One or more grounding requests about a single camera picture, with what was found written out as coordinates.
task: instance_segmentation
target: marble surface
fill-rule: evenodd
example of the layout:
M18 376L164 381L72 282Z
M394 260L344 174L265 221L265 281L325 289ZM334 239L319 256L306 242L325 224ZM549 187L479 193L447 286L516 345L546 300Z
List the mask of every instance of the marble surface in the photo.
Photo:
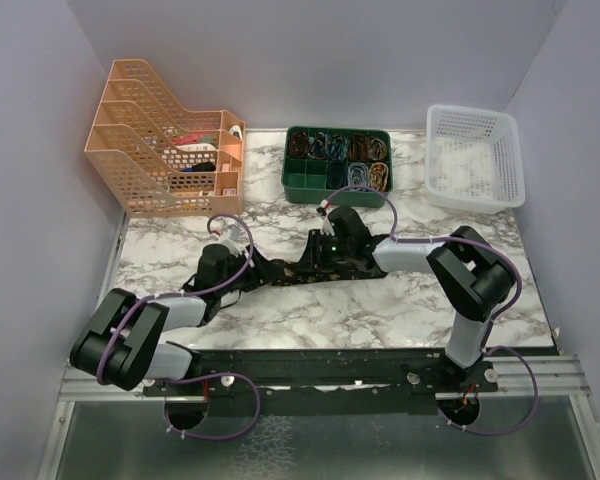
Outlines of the marble surface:
M284 131L246 136L245 212L258 249L267 258L296 261L307 231L319 228L315 206L285 201L280 183ZM496 323L489 344L550 346L552 340L529 264L510 211L480 215L427 203L424 132L392 132L399 236L447 234L474 227L506 253L524 279L517 304ZM391 212L358 211L372 234L387 233ZM174 291L195 271L211 241L206 218L135 219L122 251L116 284L138 295ZM452 308L433 275L390 274L381 280L262 288L243 294L206 327L163 334L191 348L392 348L443 347Z

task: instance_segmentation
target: green storage tray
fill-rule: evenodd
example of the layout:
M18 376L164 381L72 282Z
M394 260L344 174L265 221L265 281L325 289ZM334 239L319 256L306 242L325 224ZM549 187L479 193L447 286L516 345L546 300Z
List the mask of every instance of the green storage tray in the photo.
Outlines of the green storage tray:
M298 158L293 158L289 154L289 139L298 132L303 131L310 139L316 138L317 135L323 133L327 138L330 135L341 135L349 139L353 135L361 134L367 138L367 146L365 153L368 154L368 139L379 138L387 146L387 155L382 161L389 168L389 177L387 180L388 194L393 189L393 170L391 167L391 138L384 130L359 130L359 129L341 129L327 127L304 127L296 126L287 130L287 140L284 147L284 163L282 165L282 186L284 187L285 198L291 203L309 203L319 205L322 200L327 198L334 190L327 185L327 166L333 159L329 158L326 153L325 158L316 159L310 153L298 155ZM348 156L345 155L345 165L349 166ZM368 161L368 155L364 159L368 167L375 162ZM338 195L332 202L334 205L349 205L352 207L382 207L384 199L373 192L356 192L347 191Z

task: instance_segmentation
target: gray wall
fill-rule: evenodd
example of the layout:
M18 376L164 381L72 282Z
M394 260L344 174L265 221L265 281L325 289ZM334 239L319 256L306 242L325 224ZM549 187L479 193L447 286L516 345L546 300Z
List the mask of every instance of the gray wall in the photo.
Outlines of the gray wall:
M524 157L522 238L600 416L600 0L570 0L508 111Z
M251 127L422 128L504 109L566 0L68 0L105 68L145 58L192 109Z
M33 478L118 212L82 153L104 72L62 0L0 1L0 478Z

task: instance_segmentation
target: bolt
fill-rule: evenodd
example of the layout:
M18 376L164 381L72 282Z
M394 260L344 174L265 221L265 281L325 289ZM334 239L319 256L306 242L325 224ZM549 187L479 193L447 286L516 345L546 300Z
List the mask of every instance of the bolt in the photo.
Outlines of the bolt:
M498 381L498 372L493 368L487 368L484 371L484 378L489 383L496 383Z
M231 375L225 375L220 379L220 383L222 383L222 385L225 387L230 387L231 385L233 385L234 380L235 378Z
M417 385L420 383L420 375L418 375L417 373L409 372L407 373L407 381L411 385Z

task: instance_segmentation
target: mesh plastic organizer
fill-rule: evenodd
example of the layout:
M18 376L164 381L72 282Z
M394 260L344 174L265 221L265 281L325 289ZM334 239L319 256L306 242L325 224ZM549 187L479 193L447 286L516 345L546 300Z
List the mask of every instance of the mesh plastic organizer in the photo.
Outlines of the mesh plastic organizer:
M85 152L131 217L239 214L244 140L234 126L244 135L227 111L182 107L144 60L116 60ZM203 166L212 171L195 171Z
M497 213L524 203L518 129L504 113L433 105L425 183L432 205Z

